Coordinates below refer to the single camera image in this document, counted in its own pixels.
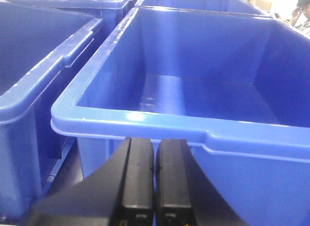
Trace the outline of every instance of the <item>bin handle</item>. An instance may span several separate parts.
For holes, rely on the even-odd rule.
[[[62,45],[65,49],[63,56],[64,65],[71,68],[79,56],[81,56],[88,46],[93,42],[93,31],[78,31],[71,35]]]

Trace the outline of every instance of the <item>bin wall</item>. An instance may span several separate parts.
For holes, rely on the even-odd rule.
[[[123,19],[137,0],[7,0],[28,6],[56,8],[64,11],[80,12],[103,18],[105,38]]]
[[[99,168],[117,149],[117,145],[122,143],[122,140],[109,139],[78,138],[77,140],[79,147],[91,146],[93,148],[79,149],[84,178]]]
[[[254,85],[280,124],[310,127],[309,42],[297,33],[287,41],[292,36],[290,30],[274,26]]]
[[[0,11],[0,215],[15,221],[62,155],[51,105],[105,38],[93,16],[9,2]]]
[[[203,148],[196,149],[194,156],[220,194],[249,225],[307,225],[309,163],[221,156]]]
[[[235,27],[230,29],[231,36],[227,36],[227,31],[221,29],[226,27],[227,21],[217,21],[217,16],[210,16],[208,24],[197,27],[203,15],[191,20],[190,14],[166,14],[167,20],[161,20],[160,13],[149,12],[143,12],[141,18],[132,21],[127,33],[121,37],[121,45],[114,48],[103,64],[103,68],[109,72],[98,74],[80,99],[79,106],[247,121],[256,117],[258,122],[269,120],[275,123],[273,116],[266,115],[268,112],[265,112],[263,102],[261,109],[257,109],[258,115],[242,115],[242,112],[238,112],[238,105],[223,101],[223,94],[227,95],[234,87],[226,85],[227,81],[235,83],[235,93],[240,94],[244,89],[251,91],[244,96],[245,104],[247,97],[259,97],[251,83],[268,40],[271,21],[257,22],[255,26],[260,29],[249,34],[248,24],[251,20],[247,22],[247,18],[240,18],[233,22]],[[240,40],[240,34],[247,36]],[[124,57],[124,60],[117,61],[118,56]],[[188,78],[189,70],[194,70],[190,73],[191,78]],[[213,103],[202,101],[203,95],[207,100],[211,100],[209,95],[212,95]],[[230,96],[231,100],[236,101],[233,96]],[[225,112],[223,104],[229,104],[229,110],[234,115]]]
[[[138,0],[137,6],[163,6],[195,10],[208,10],[267,16],[242,0]]]

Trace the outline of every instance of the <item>person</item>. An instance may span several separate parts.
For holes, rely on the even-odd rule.
[[[296,22],[302,13],[305,15],[307,20],[301,25],[296,26]],[[289,23],[291,26],[294,26],[303,33],[310,35],[310,0],[298,0],[297,8],[292,12],[292,17]]]

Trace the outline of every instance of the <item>glasses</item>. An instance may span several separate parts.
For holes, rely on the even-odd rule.
[[[306,9],[308,9],[310,7],[310,5],[306,6],[306,7],[300,7],[301,11],[305,11]]]

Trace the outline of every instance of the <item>bin rim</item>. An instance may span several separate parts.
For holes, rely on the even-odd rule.
[[[210,153],[217,155],[233,153],[256,158],[270,156],[290,161],[310,162],[310,153],[307,156],[303,153],[310,149],[309,128],[79,106],[80,97],[140,10],[153,9],[133,8],[55,101],[51,108],[51,125],[57,133],[88,138],[132,136],[150,137],[155,140],[171,136],[182,139],[186,134],[188,136],[186,139],[190,143],[200,144],[205,149],[208,148]],[[253,148],[248,152],[240,152],[236,147],[220,146],[223,141],[244,143]],[[256,145],[277,147],[276,155],[272,150],[265,150],[262,153],[255,147]],[[298,151],[296,155],[290,154],[289,149],[292,147]]]
[[[29,6],[22,6],[13,4],[17,7],[31,8]],[[95,18],[94,16],[64,12],[57,9],[39,9],[43,11],[57,11],[64,14],[81,15],[88,17],[89,21],[76,32],[74,32],[66,40],[62,41],[56,48],[45,56],[30,70],[25,70],[25,74],[5,93],[0,95],[0,126],[13,123],[24,117],[36,99],[42,94],[45,88],[57,76],[58,72],[65,67],[70,67],[72,60],[76,58],[75,52],[84,49],[89,40],[93,37],[93,32],[103,26],[102,18]]]
[[[134,7],[138,8],[155,8],[155,9],[161,9],[161,8],[167,8],[167,9],[174,9],[174,10],[192,10],[192,11],[205,11],[205,12],[217,12],[213,10],[197,10],[197,9],[185,9],[185,8],[174,8],[174,7],[165,7],[165,6],[155,6],[155,5],[143,5],[143,2],[145,0],[137,0],[136,4]],[[223,13],[228,13],[228,14],[236,14],[236,15],[243,15],[243,16],[260,16],[260,17],[267,17],[267,18],[273,18],[268,12],[261,10],[257,6],[252,5],[249,2],[243,2],[242,0],[238,0],[242,2],[243,4],[248,5],[249,7],[255,9],[257,11],[257,14],[246,14],[246,13],[231,13],[231,12],[223,12]]]
[[[12,3],[28,3],[51,8],[121,9],[131,0],[6,0]]]

